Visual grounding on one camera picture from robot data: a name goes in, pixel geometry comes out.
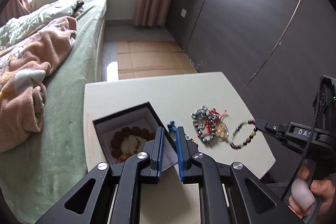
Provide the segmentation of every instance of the metal screw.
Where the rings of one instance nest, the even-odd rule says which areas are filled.
[[[203,157],[204,157],[204,155],[201,152],[194,153],[194,158],[195,159],[202,159]]]
[[[105,170],[108,167],[108,164],[105,162],[101,162],[98,164],[98,169],[99,170]]]
[[[147,158],[148,154],[146,152],[140,152],[137,154],[137,157],[140,159],[145,159]]]
[[[236,170],[241,170],[244,165],[242,163],[240,163],[240,162],[234,162],[232,166]]]

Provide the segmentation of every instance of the brown bead bracelet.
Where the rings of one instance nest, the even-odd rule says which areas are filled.
[[[255,121],[254,121],[254,120],[248,120],[247,122],[244,121],[244,122],[242,122],[242,123],[236,128],[236,130],[235,130],[235,132],[233,133],[232,138],[231,138],[231,145],[230,145],[231,148],[233,148],[233,149],[241,149],[242,147],[244,147],[244,146],[246,146],[248,143],[250,143],[251,140],[253,139],[253,137],[256,135],[256,133],[257,133],[258,130],[257,130],[256,128],[254,128],[253,131],[252,131],[252,133],[251,133],[251,135],[248,136],[244,142],[242,142],[242,143],[239,144],[239,145],[235,145],[235,144],[233,143],[233,141],[234,141],[234,139],[235,139],[235,135],[238,133],[238,131],[239,131],[239,130],[243,127],[243,125],[245,125],[245,124],[253,124],[253,125],[255,125]]]

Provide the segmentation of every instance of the human hand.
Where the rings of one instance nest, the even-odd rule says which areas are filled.
[[[298,172],[298,177],[306,180],[309,176],[309,168],[307,167],[307,165],[303,165]],[[314,180],[310,186],[310,190],[313,194],[322,198],[320,210],[314,221],[314,224],[317,224],[322,220],[322,218],[333,203],[335,186],[333,185],[331,180]],[[306,211],[303,211],[302,208],[295,202],[292,196],[289,198],[289,207],[300,218],[307,216],[310,213],[310,208],[308,208]]]

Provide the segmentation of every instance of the table top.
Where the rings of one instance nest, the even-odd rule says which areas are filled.
[[[239,161],[259,178],[275,162],[260,132],[241,150],[233,150],[228,142],[216,140],[205,145],[197,138],[190,114],[202,105],[215,108],[219,113],[227,110],[223,122],[230,134],[242,121],[253,119],[226,77],[221,72],[212,72],[87,84],[84,96],[84,143],[88,170],[105,161],[92,120],[147,101],[163,124],[174,120],[176,126],[183,126],[185,133],[199,144],[199,151],[217,162],[231,164]],[[236,143],[245,140],[252,130],[253,126],[244,126],[236,136]],[[158,185],[142,186],[141,223],[200,223],[198,186],[183,185],[178,171],[175,165],[162,174]]]

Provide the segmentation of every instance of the dark wardrobe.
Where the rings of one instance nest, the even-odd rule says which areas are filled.
[[[311,126],[319,78],[336,77],[336,13],[328,0],[298,2],[171,0],[165,26],[198,72],[223,72],[254,118]],[[288,180],[299,155],[265,138],[277,160],[272,175]]]

